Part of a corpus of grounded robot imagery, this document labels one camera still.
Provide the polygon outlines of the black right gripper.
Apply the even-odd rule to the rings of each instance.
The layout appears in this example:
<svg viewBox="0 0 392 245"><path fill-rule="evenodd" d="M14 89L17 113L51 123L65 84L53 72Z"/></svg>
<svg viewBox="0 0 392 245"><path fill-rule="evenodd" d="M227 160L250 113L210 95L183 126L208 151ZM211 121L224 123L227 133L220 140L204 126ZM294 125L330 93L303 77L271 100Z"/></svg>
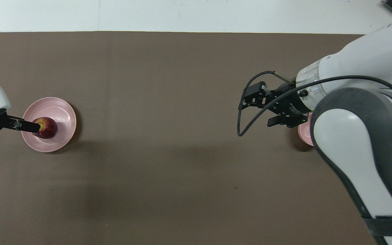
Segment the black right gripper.
<svg viewBox="0 0 392 245"><path fill-rule="evenodd" d="M259 82L244 88L239 109L244 110L247 107L263 108L273 99L289 92L296 88L295 82L292 85L284 82L274 90L269 90L265 82ZM275 125L285 125L288 128L294 128L300 124L307 122L307 114L311 110L302 102L297 92L275 102L269 107L269 110L276 114L284 114L274 116L268 119L267 126L273 127Z"/></svg>

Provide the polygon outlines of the red apple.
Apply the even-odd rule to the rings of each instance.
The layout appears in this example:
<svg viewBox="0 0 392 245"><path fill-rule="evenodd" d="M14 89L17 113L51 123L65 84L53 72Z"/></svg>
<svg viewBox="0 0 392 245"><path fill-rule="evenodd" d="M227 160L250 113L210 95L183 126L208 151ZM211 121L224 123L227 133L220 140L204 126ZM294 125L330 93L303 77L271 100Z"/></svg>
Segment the red apple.
<svg viewBox="0 0 392 245"><path fill-rule="evenodd" d="M33 120L33 123L39 124L39 130L33 133L38 138L53 138L58 131L56 121L49 117L36 118Z"/></svg>

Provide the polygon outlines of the pink plate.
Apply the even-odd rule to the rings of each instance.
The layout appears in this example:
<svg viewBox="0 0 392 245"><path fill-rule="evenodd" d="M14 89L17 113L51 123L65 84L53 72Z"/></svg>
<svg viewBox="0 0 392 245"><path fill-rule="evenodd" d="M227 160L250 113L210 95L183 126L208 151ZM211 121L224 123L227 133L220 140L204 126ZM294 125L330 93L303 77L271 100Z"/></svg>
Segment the pink plate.
<svg viewBox="0 0 392 245"><path fill-rule="evenodd" d="M310 122L307 121L304 124L300 124L298 126L298 135L299 138L306 143L308 146L314 146L314 143L312 141L312 137L311 137L311 129L310 129Z"/></svg>
<svg viewBox="0 0 392 245"><path fill-rule="evenodd" d="M26 121L33 121L40 117L49 117L56 121L58 131L53 138L48 139L38 138L31 132L22 132L25 143L31 149L39 152L54 152L70 142L77 127L77 118L68 102L57 97L45 97L31 104L23 115Z"/></svg>

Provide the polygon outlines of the right pink plate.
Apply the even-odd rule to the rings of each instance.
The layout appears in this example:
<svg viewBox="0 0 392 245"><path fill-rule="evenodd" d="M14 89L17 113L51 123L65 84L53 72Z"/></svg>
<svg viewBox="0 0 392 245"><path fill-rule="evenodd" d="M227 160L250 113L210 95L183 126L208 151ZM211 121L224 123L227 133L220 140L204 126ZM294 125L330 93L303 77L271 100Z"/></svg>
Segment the right pink plate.
<svg viewBox="0 0 392 245"><path fill-rule="evenodd" d="M307 121L304 124L300 124L298 126L298 135L299 138L306 143L308 146L314 146L314 143L312 141L312 137L311 137L311 129L310 129L310 122Z"/></svg>

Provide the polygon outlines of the brown table mat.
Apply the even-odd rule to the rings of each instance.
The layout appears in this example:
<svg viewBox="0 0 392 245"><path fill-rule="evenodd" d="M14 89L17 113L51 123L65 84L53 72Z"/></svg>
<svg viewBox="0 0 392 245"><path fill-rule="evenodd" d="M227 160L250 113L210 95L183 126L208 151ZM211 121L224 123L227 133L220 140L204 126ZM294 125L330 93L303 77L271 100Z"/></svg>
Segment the brown table mat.
<svg viewBox="0 0 392 245"><path fill-rule="evenodd" d="M22 117L58 97L62 149L0 131L0 245L376 245L342 183L296 129L238 104L357 35L0 33L0 85Z"/></svg>

